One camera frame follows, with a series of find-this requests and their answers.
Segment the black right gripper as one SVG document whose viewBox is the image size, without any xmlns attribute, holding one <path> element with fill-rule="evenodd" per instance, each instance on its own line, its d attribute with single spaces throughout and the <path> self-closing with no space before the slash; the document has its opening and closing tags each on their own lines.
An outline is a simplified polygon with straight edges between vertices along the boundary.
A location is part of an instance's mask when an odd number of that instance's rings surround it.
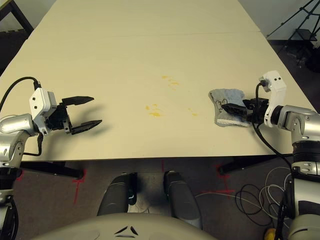
<svg viewBox="0 0 320 240">
<path fill-rule="evenodd" d="M 231 115 L 245 117 L 244 119 L 254 124 L 262 124 L 264 122 L 265 113 L 269 106 L 269 100 L 266 98 L 244 99 L 245 106 L 234 103 L 223 104 L 221 107 Z"/>
</svg>

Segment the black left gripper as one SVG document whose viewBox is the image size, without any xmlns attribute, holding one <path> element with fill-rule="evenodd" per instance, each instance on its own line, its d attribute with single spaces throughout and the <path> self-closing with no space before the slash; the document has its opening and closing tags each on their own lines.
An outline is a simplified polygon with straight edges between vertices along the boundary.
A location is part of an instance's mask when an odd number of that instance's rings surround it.
<svg viewBox="0 0 320 240">
<path fill-rule="evenodd" d="M 102 123 L 102 120 L 87 121 L 78 126 L 72 127 L 70 117 L 67 112 L 67 106 L 78 106 L 93 100 L 94 98 L 90 96 L 73 96 L 63 98 L 61 100 L 62 102 L 57 106 L 55 111 L 45 121 L 46 126 L 52 131 L 64 130 L 65 133 L 71 133 L 72 135 L 80 134 L 96 127 Z"/>
</svg>

